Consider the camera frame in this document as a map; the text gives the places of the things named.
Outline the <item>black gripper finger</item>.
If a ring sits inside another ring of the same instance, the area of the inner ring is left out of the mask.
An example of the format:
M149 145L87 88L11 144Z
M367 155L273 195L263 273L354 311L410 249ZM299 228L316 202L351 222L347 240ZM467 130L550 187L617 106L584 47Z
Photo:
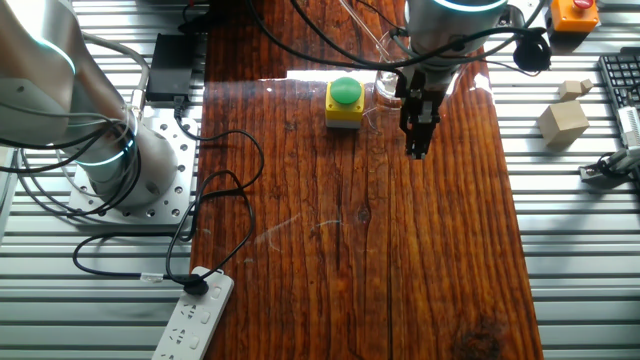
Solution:
M419 158L418 129L415 127L415 125L411 121L407 120L407 121L402 121L402 131L406 136L406 153L412 159L418 159Z
M418 158L423 160L427 155L432 140L435 123L419 123L418 129Z

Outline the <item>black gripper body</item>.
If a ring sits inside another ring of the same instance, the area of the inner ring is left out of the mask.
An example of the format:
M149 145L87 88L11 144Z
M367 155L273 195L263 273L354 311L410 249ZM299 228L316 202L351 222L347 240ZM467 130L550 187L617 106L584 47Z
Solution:
M402 103L400 125L438 124L439 108L452 79L451 68L404 68L395 88L395 96Z

